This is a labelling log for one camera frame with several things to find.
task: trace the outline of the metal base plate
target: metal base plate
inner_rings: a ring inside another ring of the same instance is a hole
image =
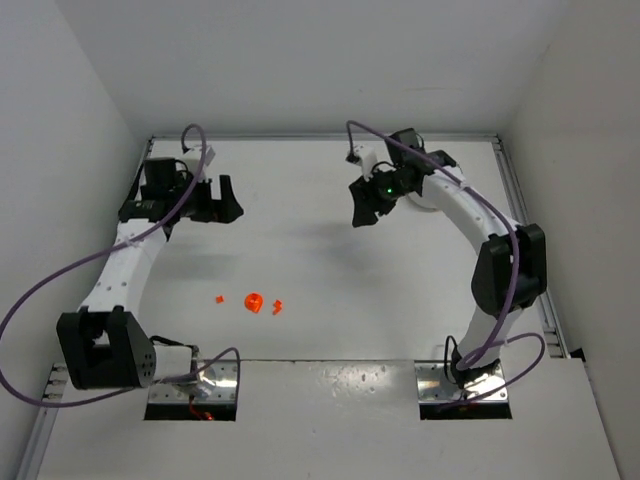
[[[203,363],[204,360],[198,361],[198,367]],[[145,420],[198,420],[191,409],[211,413],[215,420],[235,420],[237,380],[236,362],[219,361],[203,372],[198,383],[189,388],[171,384],[152,385]]]
[[[415,370],[420,417],[423,420],[511,418],[506,387],[470,405],[443,408],[448,403],[473,399],[477,395],[504,385],[504,376],[499,363],[493,372],[467,383],[464,389],[458,388],[447,379],[445,364],[442,362],[416,362]]]

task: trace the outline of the red wire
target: red wire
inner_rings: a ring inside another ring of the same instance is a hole
[[[199,418],[200,420],[213,420],[213,415],[209,412],[204,412],[201,414],[195,408],[193,408],[193,398],[189,398],[189,411],[193,414],[193,416]]]
[[[200,420],[204,420],[204,418],[202,418],[202,415],[200,415],[200,412],[193,408],[193,398],[189,398],[189,411],[194,417],[197,417]]]

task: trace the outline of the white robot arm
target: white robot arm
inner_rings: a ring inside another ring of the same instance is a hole
[[[402,130],[391,135],[396,141],[424,153],[414,130]],[[441,210],[469,240],[478,255],[478,263],[472,280],[472,292],[477,306],[469,328],[453,353],[454,378],[464,383],[485,367],[494,365],[500,357],[500,348],[488,349],[474,359],[473,368],[458,371],[455,364],[484,345],[496,326],[496,318],[504,304],[512,266],[509,235],[502,220],[481,205],[465,190],[466,179],[458,164],[446,152],[430,154],[447,172],[462,181],[455,183],[445,173],[426,165],[422,160],[387,144],[392,164],[381,170],[375,151],[358,145],[347,161],[362,169],[362,177],[354,182],[351,190],[355,211],[353,226],[373,225],[379,215],[388,214],[398,198],[409,198],[427,210]],[[537,225],[523,226],[504,216],[516,232],[521,251],[521,265],[516,295],[512,309],[506,316],[495,339],[502,344],[509,330],[538,295],[546,289],[546,258],[544,233]]]
[[[115,246],[100,278],[78,311],[63,313],[58,320],[58,339],[77,389],[151,384],[156,352],[137,318],[155,259],[182,218],[230,223],[244,213],[227,175],[219,178],[221,198],[211,198],[211,180],[203,167],[213,159],[213,150],[209,147],[204,156],[197,149],[183,151],[178,158],[142,162],[118,212]],[[154,225],[158,228],[145,235]],[[117,248],[123,244],[128,248]]]

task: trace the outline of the metal frame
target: metal frame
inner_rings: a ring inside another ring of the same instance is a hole
[[[498,136],[493,137],[491,142],[493,144],[493,151],[496,156],[496,162],[498,163],[498,169],[502,177],[502,183],[504,184],[507,194],[507,200],[509,202],[509,208],[511,214],[520,223],[529,223],[529,214],[522,195],[520,183],[516,175],[515,168],[511,159],[504,150],[502,140]],[[544,330],[545,333],[553,334],[557,337],[556,342],[547,342],[549,344],[549,350],[552,356],[566,358],[569,356],[569,349],[567,347],[566,338],[562,330],[562,325],[558,319],[557,310],[553,303],[553,297],[549,289],[540,296],[538,302],[542,317],[545,320]]]
[[[47,379],[47,385],[42,393],[42,400],[60,402],[64,387],[69,380],[67,367],[64,363],[54,363]],[[22,456],[22,462],[18,470],[17,480],[36,480],[40,465],[47,451],[49,437],[53,431],[58,409],[41,408],[36,416],[36,421],[29,436],[29,442]]]

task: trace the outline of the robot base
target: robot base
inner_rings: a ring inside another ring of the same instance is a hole
[[[418,403],[421,420],[511,419],[509,396],[506,387],[493,395],[470,405],[446,407],[458,400],[473,399],[484,392],[504,385],[500,363],[491,373],[465,384],[464,389],[450,382],[442,362],[416,362]]]

